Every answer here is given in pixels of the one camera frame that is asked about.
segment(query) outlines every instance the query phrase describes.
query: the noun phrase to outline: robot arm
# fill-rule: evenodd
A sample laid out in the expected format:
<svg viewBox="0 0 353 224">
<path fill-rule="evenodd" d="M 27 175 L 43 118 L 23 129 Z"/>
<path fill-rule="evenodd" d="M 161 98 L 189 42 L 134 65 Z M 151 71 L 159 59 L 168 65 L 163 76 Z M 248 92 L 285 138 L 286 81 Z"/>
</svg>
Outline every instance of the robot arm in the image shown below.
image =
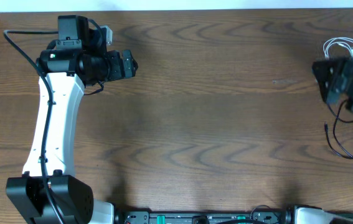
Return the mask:
<svg viewBox="0 0 353 224">
<path fill-rule="evenodd" d="M 88 21 L 96 30 L 89 29 Z M 73 161 L 75 123 L 85 87 L 99 83 L 103 89 L 103 82 L 134 77 L 138 68 L 129 50 L 123 51 L 123 59 L 118 51 L 107 52 L 111 42 L 112 31 L 107 26 L 99 27 L 81 16 L 59 16 L 59 39 L 37 59 L 45 76 L 39 79 L 34 141 L 22 176 L 8 178 L 6 185 L 7 196 L 27 223 L 58 223 L 55 207 L 64 223 L 113 224 L 115 220 L 114 206 L 93 199 L 92 189 L 74 177 Z M 40 149 L 50 101 L 43 78 L 53 96 L 44 148 L 45 174 Z M 49 195 L 45 184 L 50 187 Z M 54 205 L 49 203 L 50 196 Z"/>
</svg>

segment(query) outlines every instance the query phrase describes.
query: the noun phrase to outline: white wall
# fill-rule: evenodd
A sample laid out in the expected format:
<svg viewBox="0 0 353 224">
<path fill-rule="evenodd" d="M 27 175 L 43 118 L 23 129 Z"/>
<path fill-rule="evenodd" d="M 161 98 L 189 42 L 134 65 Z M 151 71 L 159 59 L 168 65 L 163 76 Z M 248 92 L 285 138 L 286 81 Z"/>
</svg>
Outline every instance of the white wall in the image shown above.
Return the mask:
<svg viewBox="0 0 353 224">
<path fill-rule="evenodd" d="M 353 7 L 353 0 L 0 0 L 0 12 Z"/>
</svg>

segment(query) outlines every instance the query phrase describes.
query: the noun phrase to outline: wood grain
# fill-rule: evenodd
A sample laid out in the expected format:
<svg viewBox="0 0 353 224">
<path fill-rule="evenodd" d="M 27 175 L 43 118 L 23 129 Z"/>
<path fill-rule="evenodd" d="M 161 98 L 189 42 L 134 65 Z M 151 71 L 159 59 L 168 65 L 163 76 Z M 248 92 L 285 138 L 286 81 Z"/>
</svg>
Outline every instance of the wood grain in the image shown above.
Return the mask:
<svg viewBox="0 0 353 224">
<path fill-rule="evenodd" d="M 327 148 L 332 115 L 311 74 L 325 40 L 353 38 L 353 9 L 78 14 L 108 24 L 111 49 L 139 63 L 135 78 L 80 105 L 76 173 L 97 199 L 154 211 L 353 210 L 353 161 Z M 0 223 L 22 221 L 4 189 L 28 157 L 39 100 L 37 75 L 2 31 L 53 30 L 58 15 L 0 14 Z M 35 58 L 56 36 L 12 38 Z M 353 124 L 338 132 L 353 153 Z"/>
</svg>

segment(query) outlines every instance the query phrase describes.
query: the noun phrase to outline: black device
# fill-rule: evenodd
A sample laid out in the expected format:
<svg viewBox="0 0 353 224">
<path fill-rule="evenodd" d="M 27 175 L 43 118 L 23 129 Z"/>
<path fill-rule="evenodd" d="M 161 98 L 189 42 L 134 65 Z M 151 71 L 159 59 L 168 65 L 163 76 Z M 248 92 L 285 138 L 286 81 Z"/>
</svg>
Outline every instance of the black device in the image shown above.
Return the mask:
<svg viewBox="0 0 353 224">
<path fill-rule="evenodd" d="M 109 28 L 89 28 L 89 20 L 83 16 L 59 16 L 59 39 L 49 44 L 37 59 L 45 72 L 77 74 L 85 85 L 132 78 L 138 63 L 130 50 L 107 52 Z"/>
<path fill-rule="evenodd" d="M 353 120 L 346 121 L 340 117 L 341 109 L 345 105 L 347 110 L 353 112 L 353 58 L 340 57 L 317 61 L 313 63 L 312 70 L 319 84 L 323 102 L 327 104 L 329 110 L 335 116 L 332 128 L 334 140 L 345 154 L 341 154 L 333 148 L 328 135 L 328 124 L 324 123 L 327 143 L 337 156 L 345 159 L 353 159 L 353 155 L 345 149 L 336 136 L 338 121 L 347 124 L 353 123 Z M 338 112 L 335 113 L 331 108 L 331 104 L 337 103 L 341 95 L 346 95 L 347 99 L 341 103 Z"/>
<path fill-rule="evenodd" d="M 233 223 L 261 223 L 261 224 L 302 224 L 296 219 L 296 212 L 300 208 L 308 208 L 322 211 L 321 208 L 307 205 L 288 205 L 284 209 L 269 208 L 266 205 L 260 205 L 250 212 L 223 212 L 223 213 L 179 213 L 179 212 L 123 212 L 125 224 L 233 224 Z M 337 212 L 327 213 L 335 215 L 330 220 L 333 223 L 345 223 L 352 221 L 353 213 Z"/>
<path fill-rule="evenodd" d="M 313 63 L 312 70 L 326 104 L 337 103 L 342 94 L 348 101 L 346 108 L 353 112 L 353 58 L 333 58 Z"/>
<path fill-rule="evenodd" d="M 88 223 L 93 213 L 92 189 L 71 175 L 49 177 L 50 189 L 66 223 Z M 11 177 L 6 194 L 27 223 L 58 223 L 40 177 Z"/>
</svg>

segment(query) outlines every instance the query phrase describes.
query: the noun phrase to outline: white robot part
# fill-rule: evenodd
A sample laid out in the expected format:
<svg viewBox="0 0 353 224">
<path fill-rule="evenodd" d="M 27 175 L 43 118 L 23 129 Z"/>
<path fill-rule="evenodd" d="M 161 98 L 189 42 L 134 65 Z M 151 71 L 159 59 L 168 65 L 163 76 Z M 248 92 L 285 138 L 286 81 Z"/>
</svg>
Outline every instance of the white robot part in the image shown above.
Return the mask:
<svg viewBox="0 0 353 224">
<path fill-rule="evenodd" d="M 114 205 L 99 200 L 94 200 L 93 215 L 89 224 L 113 224 Z"/>
<path fill-rule="evenodd" d="M 113 43 L 113 31 L 108 26 L 100 26 L 106 29 L 106 44 L 110 46 Z"/>
<path fill-rule="evenodd" d="M 340 220 L 347 220 L 353 222 L 351 219 L 340 217 L 339 215 L 325 212 L 318 208 L 298 208 L 295 211 L 295 222 L 296 224 L 330 224 L 330 222 L 338 218 Z"/>
<path fill-rule="evenodd" d="M 85 86 L 78 75 L 67 76 L 65 72 L 48 73 L 46 80 L 53 91 L 55 102 L 46 143 L 46 175 L 53 175 L 53 171 L 61 170 L 64 175 L 75 176 L 73 156 L 75 122 Z M 39 89 L 40 102 L 34 141 L 22 170 L 23 174 L 29 172 L 31 177 L 42 176 L 39 157 L 49 100 L 42 79 L 39 79 Z"/>
</svg>

